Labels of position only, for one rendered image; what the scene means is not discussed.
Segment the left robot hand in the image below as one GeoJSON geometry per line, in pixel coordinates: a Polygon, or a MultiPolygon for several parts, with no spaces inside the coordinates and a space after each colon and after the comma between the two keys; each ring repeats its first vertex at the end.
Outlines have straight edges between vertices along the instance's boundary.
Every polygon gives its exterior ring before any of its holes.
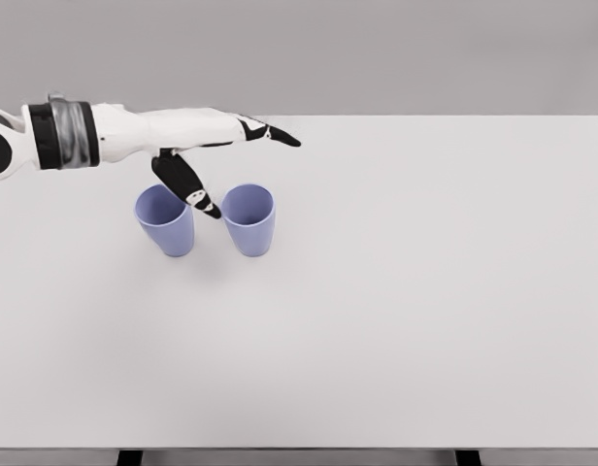
{"type": "Polygon", "coordinates": [[[148,119],[150,141],[158,149],[151,159],[152,171],[186,205],[214,219],[221,218],[220,208],[182,157],[183,151],[259,139],[270,139],[294,148],[301,146],[298,139],[276,126],[251,116],[213,108],[150,113],[148,119]]]}

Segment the lavender plastic cup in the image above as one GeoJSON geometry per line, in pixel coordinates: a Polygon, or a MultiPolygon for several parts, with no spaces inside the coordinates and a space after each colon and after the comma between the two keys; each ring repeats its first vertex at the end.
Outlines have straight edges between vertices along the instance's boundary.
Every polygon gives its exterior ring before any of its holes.
{"type": "Polygon", "coordinates": [[[229,189],[221,202],[222,219],[235,247],[245,256],[265,254],[273,241],[276,203],[273,194],[254,183],[229,189]]]}
{"type": "Polygon", "coordinates": [[[168,256],[187,255],[195,243],[192,209],[164,184],[140,193],[134,216],[147,235],[168,256]]]}

